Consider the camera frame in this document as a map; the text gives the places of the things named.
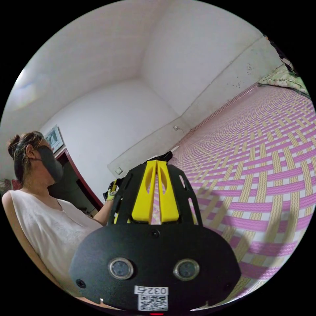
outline ceiling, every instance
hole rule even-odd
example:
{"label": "ceiling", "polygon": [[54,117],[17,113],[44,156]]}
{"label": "ceiling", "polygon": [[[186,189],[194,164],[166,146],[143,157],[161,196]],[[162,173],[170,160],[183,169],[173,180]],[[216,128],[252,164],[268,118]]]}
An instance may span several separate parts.
{"label": "ceiling", "polygon": [[170,3],[118,1],[51,37],[26,65],[7,100],[0,125],[0,170],[11,159],[6,148],[10,137],[40,129],[94,89],[137,77],[150,35]]}

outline qr code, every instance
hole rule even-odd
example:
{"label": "qr code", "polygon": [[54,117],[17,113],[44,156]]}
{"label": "qr code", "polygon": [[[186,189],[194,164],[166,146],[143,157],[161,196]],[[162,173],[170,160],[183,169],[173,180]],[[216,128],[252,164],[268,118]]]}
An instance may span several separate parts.
{"label": "qr code", "polygon": [[161,295],[161,296],[138,295],[138,310],[148,310],[148,311],[168,310],[168,295]]}

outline hair bun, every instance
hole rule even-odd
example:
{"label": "hair bun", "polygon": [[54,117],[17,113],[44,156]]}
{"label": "hair bun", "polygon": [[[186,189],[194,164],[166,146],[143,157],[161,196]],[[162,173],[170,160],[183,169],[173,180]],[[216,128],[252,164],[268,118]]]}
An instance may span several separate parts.
{"label": "hair bun", "polygon": [[15,135],[10,141],[8,146],[8,152],[10,156],[14,159],[14,153],[16,151],[17,145],[19,144],[20,136]]}

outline black face mask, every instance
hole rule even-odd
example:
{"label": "black face mask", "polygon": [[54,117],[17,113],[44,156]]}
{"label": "black face mask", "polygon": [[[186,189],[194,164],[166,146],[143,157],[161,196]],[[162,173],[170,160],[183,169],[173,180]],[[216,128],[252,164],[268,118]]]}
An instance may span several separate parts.
{"label": "black face mask", "polygon": [[33,159],[42,161],[44,167],[54,179],[55,183],[59,182],[63,175],[64,169],[59,161],[54,157],[53,152],[47,146],[40,146],[37,148],[41,159]]}

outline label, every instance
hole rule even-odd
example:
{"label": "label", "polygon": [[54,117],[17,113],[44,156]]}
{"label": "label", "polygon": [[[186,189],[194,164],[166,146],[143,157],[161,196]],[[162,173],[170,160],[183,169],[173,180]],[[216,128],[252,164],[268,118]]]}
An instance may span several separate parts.
{"label": "label", "polygon": [[152,295],[152,296],[168,295],[168,288],[135,285],[134,294],[144,294],[144,295]]}
{"label": "label", "polygon": [[167,311],[168,288],[138,286],[134,288],[138,295],[138,310],[142,311]]}

